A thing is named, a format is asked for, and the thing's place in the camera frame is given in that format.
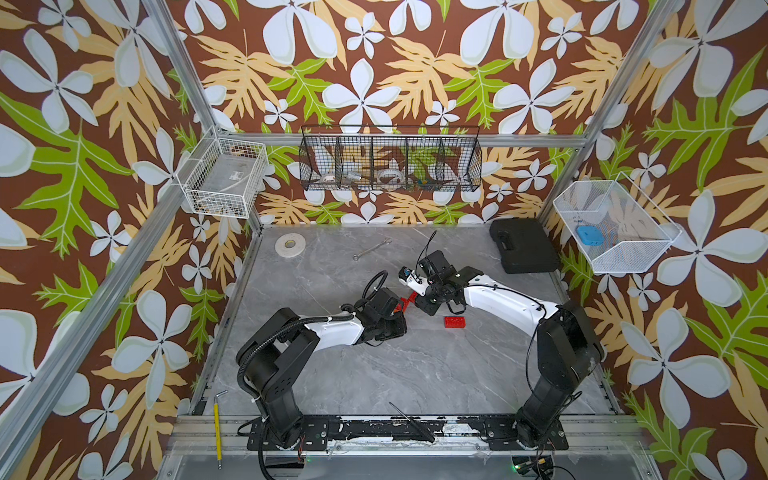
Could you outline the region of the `red long lego brick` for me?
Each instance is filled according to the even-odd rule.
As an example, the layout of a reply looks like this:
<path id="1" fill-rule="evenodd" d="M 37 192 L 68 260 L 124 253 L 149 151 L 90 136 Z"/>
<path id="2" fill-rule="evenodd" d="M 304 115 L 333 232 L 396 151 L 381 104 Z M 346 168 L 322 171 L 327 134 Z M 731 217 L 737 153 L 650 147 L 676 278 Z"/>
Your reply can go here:
<path id="1" fill-rule="evenodd" d="M 417 292 L 412 292 L 407 298 L 401 297 L 395 308 L 395 312 L 406 312 L 408 307 L 419 297 Z"/>
<path id="2" fill-rule="evenodd" d="M 466 327 L 466 319 L 464 316 L 445 316 L 444 327 L 446 329 L 464 329 Z"/>

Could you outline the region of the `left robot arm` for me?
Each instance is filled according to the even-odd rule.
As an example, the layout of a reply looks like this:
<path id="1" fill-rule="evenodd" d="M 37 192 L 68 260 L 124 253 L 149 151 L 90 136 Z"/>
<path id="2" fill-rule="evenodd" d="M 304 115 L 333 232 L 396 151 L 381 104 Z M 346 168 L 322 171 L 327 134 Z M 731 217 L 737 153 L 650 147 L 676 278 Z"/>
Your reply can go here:
<path id="1" fill-rule="evenodd" d="M 304 418 L 293 385 L 314 353 L 382 343 L 406 332 L 404 302 L 386 287 L 343 305 L 335 315 L 302 316 L 284 307 L 240 348 L 236 379 L 266 419 L 269 441 L 288 448 L 299 440 Z"/>

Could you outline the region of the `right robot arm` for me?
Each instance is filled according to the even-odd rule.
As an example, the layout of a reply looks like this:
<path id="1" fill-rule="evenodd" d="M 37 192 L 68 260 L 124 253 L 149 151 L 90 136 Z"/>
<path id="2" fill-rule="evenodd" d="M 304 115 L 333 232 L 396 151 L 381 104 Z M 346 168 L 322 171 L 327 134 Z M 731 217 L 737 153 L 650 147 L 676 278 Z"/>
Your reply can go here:
<path id="1" fill-rule="evenodd" d="M 400 282 L 417 294 L 415 305 L 434 315 L 453 304 L 488 312 L 530 336 L 537 347 L 539 378 L 515 415 L 512 438 L 533 449 L 560 430 L 560 414 L 606 353 L 584 309 L 575 301 L 540 300 L 492 279 L 473 267 L 460 270 L 437 250 L 403 267 Z"/>

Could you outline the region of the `metal combination wrench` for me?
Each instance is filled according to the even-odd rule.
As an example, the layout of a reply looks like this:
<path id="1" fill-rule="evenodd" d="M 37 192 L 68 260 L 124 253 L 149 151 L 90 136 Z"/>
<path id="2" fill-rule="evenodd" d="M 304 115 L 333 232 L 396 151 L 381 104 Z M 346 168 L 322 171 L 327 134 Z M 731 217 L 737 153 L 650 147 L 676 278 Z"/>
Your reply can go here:
<path id="1" fill-rule="evenodd" d="M 381 248 L 383 246 L 389 245 L 391 242 L 392 242 L 391 238 L 385 238 L 382 241 L 378 242 L 377 244 L 375 244 L 375 245 L 373 245 L 373 246 L 371 246 L 371 247 L 369 247 L 369 248 L 367 248 L 367 249 L 365 249 L 365 250 L 363 250 L 363 251 L 361 251 L 359 253 L 354 254 L 352 256 L 352 259 L 353 259 L 353 261 L 359 261 L 362 257 L 364 257 L 364 256 L 366 256 L 366 255 L 376 251 L 377 249 L 379 249 L 379 248 Z"/>

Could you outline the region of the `black plastic case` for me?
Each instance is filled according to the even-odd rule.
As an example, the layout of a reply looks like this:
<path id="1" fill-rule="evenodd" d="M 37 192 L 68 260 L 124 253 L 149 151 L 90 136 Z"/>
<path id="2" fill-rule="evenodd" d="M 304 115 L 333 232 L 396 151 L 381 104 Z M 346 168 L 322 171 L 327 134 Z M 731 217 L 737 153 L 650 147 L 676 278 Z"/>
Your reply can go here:
<path id="1" fill-rule="evenodd" d="M 507 274 L 549 273 L 560 268 L 558 253 L 534 218 L 496 219 L 489 233 Z"/>

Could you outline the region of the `white tape roll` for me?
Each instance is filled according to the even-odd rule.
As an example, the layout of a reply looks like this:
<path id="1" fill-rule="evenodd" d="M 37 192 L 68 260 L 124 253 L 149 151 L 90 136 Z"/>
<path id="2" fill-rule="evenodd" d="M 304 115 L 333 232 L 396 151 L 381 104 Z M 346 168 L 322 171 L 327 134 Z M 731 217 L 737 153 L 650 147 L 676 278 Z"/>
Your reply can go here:
<path id="1" fill-rule="evenodd" d="M 275 242 L 275 252 L 281 258 L 295 258 L 304 252 L 307 241 L 299 233 L 281 235 Z"/>

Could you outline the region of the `blue object in basket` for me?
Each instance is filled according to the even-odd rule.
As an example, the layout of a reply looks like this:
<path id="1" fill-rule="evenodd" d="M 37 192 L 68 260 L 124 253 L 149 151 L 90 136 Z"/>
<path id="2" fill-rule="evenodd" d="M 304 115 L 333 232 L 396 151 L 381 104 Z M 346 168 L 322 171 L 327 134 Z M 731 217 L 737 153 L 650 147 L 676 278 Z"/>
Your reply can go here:
<path id="1" fill-rule="evenodd" d="M 576 236 L 587 247 L 602 246 L 605 242 L 604 234 L 594 225 L 579 225 L 576 228 Z"/>

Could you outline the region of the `black tool on rail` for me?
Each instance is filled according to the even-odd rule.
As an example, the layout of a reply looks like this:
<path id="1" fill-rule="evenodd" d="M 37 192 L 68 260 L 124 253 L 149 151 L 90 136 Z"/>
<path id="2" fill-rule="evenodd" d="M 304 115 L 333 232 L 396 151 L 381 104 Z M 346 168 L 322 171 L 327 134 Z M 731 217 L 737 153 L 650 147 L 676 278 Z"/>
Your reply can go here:
<path id="1" fill-rule="evenodd" d="M 434 444 L 436 442 L 435 435 L 425 427 L 421 422 L 415 420 L 412 416 L 407 415 L 403 410 L 397 407 L 393 402 L 389 402 L 389 405 L 401 416 L 403 416 L 410 426 L 418 432 L 426 442 Z"/>

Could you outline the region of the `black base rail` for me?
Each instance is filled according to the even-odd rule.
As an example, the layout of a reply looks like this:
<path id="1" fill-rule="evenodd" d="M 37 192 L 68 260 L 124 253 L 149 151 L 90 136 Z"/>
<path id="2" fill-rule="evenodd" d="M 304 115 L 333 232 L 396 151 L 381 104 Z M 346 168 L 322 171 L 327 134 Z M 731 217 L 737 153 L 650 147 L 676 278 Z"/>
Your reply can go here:
<path id="1" fill-rule="evenodd" d="M 272 428 L 261 434 L 262 422 L 256 418 L 250 424 L 247 449 L 265 451 L 302 450 L 328 451 L 333 442 L 351 443 L 357 440 L 381 440 L 385 445 L 416 444 L 436 447 L 450 439 L 477 440 L 491 451 L 521 449 L 523 434 L 517 431 L 516 419 L 510 414 L 413 416 L 436 437 L 434 444 L 426 442 L 400 414 L 384 416 L 305 415 L 289 433 L 286 441 L 278 439 Z"/>

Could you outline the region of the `yellow handled hex key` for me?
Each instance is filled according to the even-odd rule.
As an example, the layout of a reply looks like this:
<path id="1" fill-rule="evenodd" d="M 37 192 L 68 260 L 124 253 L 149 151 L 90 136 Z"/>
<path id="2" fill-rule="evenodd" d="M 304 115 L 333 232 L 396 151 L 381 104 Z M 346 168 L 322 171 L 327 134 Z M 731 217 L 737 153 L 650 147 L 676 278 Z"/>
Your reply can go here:
<path id="1" fill-rule="evenodd" d="M 214 414 L 214 429 L 215 429 L 215 449 L 217 469 L 221 471 L 223 469 L 223 439 L 222 439 L 222 425 L 221 425 L 221 412 L 220 412 L 220 398 L 228 393 L 228 389 L 222 390 L 214 395 L 213 400 L 213 414 Z"/>

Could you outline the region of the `aluminium frame post back right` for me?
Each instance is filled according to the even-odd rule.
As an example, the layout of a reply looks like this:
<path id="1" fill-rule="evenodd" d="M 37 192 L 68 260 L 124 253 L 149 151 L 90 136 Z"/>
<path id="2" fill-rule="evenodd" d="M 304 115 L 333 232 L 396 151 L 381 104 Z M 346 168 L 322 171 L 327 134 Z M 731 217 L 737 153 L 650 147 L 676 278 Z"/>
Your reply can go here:
<path id="1" fill-rule="evenodd" d="M 593 120 L 586 127 L 582 142 L 565 163 L 564 170 L 558 176 L 549 195 L 542 205 L 537 221 L 545 227 L 554 213 L 554 201 L 562 194 L 570 183 L 578 177 L 581 165 L 587 161 L 596 149 L 599 134 L 606 129 L 610 114 L 620 103 L 635 75 L 640 70 L 643 61 L 655 45 L 656 39 L 662 34 L 670 17 L 677 11 L 678 1 L 659 0 L 650 11 L 636 39 L 633 41 L 624 57 L 616 76 L 610 83 L 606 94 L 598 106 Z"/>

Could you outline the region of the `aluminium frame post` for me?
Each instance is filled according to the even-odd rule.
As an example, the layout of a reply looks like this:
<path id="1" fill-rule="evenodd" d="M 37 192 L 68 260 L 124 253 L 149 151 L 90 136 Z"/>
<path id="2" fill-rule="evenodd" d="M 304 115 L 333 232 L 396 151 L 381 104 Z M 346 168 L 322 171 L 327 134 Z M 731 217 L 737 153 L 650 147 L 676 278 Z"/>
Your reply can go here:
<path id="1" fill-rule="evenodd" d="M 203 129 L 201 138 L 206 131 L 214 128 L 226 135 L 236 136 L 240 139 L 243 139 L 237 134 L 231 134 L 227 132 L 218 124 L 217 120 L 214 118 L 212 106 L 205 96 L 202 83 L 194 70 L 191 57 L 182 40 L 178 36 L 178 30 L 174 24 L 170 9 L 168 8 L 167 4 L 164 1 L 144 1 L 142 5 L 146 8 L 149 14 L 149 18 L 155 21 L 157 24 L 161 43 L 165 46 L 168 52 L 168 56 L 171 60 L 173 69 L 176 72 L 180 86 L 187 94 L 192 112 L 198 116 L 198 121 L 200 122 L 200 125 Z M 258 212 L 255 208 L 255 204 L 251 212 L 251 216 L 243 220 L 248 222 L 250 228 L 255 233 L 259 234 L 262 232 L 263 224 L 258 218 Z"/>
<path id="2" fill-rule="evenodd" d="M 670 17 L 677 11 L 678 1 L 659 0 L 650 11 L 636 39 L 633 41 L 624 57 L 616 76 L 610 83 L 606 94 L 598 106 L 593 120 L 586 127 L 582 142 L 565 163 L 564 170 L 558 176 L 549 195 L 542 205 L 537 221 L 545 227 L 554 213 L 554 201 L 562 194 L 570 183 L 578 177 L 581 165 L 587 161 L 596 149 L 599 134 L 606 129 L 610 114 L 620 103 L 635 75 L 640 70 L 643 61 L 655 45 L 656 39 L 662 34 Z"/>

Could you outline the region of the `aluminium frame post back left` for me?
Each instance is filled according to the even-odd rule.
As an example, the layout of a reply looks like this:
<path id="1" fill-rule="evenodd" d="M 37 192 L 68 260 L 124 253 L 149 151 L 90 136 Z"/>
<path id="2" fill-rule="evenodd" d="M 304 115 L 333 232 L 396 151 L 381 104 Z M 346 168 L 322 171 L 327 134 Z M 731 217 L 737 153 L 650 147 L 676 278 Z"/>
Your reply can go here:
<path id="1" fill-rule="evenodd" d="M 200 125 L 203 129 L 201 138 L 206 131 L 214 128 L 226 135 L 236 136 L 240 139 L 243 139 L 237 134 L 231 134 L 227 132 L 218 124 L 217 120 L 214 118 L 212 106 L 205 96 L 202 83 L 194 70 L 191 57 L 182 40 L 178 36 L 178 30 L 174 24 L 170 9 L 168 8 L 167 4 L 164 1 L 144 1 L 142 5 L 146 8 L 149 14 L 149 18 L 155 21 L 157 24 L 161 43 L 165 46 L 168 52 L 168 56 L 171 60 L 173 69 L 176 72 L 180 86 L 187 94 L 192 112 L 198 116 L 198 121 L 200 122 Z M 263 224 L 258 218 L 258 212 L 255 208 L 255 204 L 251 212 L 251 216 L 243 220 L 248 222 L 250 228 L 255 233 L 259 234 L 262 232 Z"/>

